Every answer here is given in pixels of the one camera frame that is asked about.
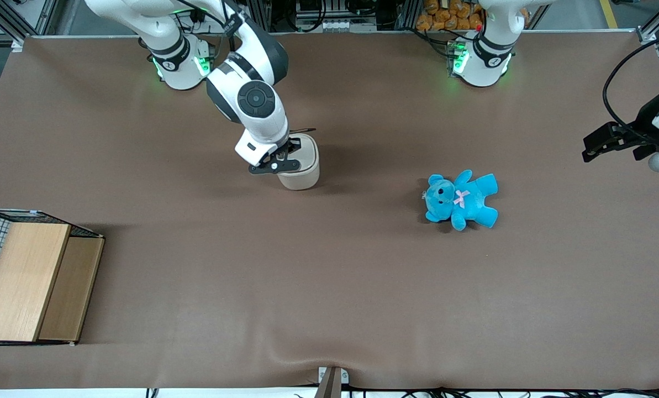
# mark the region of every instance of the brown table surface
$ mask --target brown table surface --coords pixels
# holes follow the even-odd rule
[[[277,89],[317,128],[306,192],[254,177],[204,87],[135,40],[27,40],[0,83],[0,207],[107,244],[81,344],[0,348],[0,387],[659,387],[659,174],[591,164],[634,33],[528,34],[487,89],[413,35],[286,35]],[[614,81],[630,119],[651,50]],[[495,173],[494,229],[428,224],[432,173]]]

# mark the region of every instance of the teddy bear leg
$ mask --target teddy bear leg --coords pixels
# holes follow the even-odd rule
[[[496,219],[499,217],[499,212],[493,207],[482,207],[479,213],[476,215],[474,221],[478,224],[483,225],[484,227],[491,228],[496,223]]]

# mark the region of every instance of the teddy bear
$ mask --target teddy bear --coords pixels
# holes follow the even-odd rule
[[[471,174],[471,170],[461,172],[455,183],[440,174],[432,174],[428,178],[430,188],[424,194],[428,206],[425,217],[431,222],[451,219],[457,231],[463,230],[468,220],[484,227],[493,227],[499,212],[486,206],[484,199],[499,191],[496,178],[488,174],[469,182]]]

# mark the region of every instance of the metal frame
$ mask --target metal frame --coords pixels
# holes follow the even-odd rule
[[[528,25],[528,30],[535,29],[536,26],[538,26],[539,23],[541,23],[541,20],[543,19],[543,15],[546,15],[546,12],[548,12],[548,9],[550,8],[551,5],[546,4],[544,6],[538,7],[536,12],[533,13],[533,16],[531,17],[531,23]]]
[[[653,17],[648,20],[647,23],[643,26],[639,26],[637,29],[639,40],[641,43],[648,43],[652,40],[656,40],[656,32],[659,30],[659,10],[653,15]]]
[[[13,41],[22,44],[28,36],[48,33],[60,3],[59,0],[45,0],[37,23],[32,27],[17,10],[0,0],[0,30],[3,31],[0,34],[0,46],[9,46]]]
[[[27,36],[36,35],[34,28],[13,7],[2,1],[0,1],[0,29],[11,37],[8,39],[0,37],[0,43],[12,41],[23,43]]]

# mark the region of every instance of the floor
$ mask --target floor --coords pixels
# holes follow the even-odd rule
[[[27,0],[20,7],[28,20],[32,19],[37,3]],[[84,0],[67,2],[57,33],[63,35],[132,35],[118,23],[100,18],[86,6]],[[659,10],[659,0],[639,0],[638,3],[614,5],[610,0],[559,0],[551,5],[538,25],[538,30],[594,30],[606,28],[635,28],[643,25]],[[0,75],[9,49],[0,48]]]

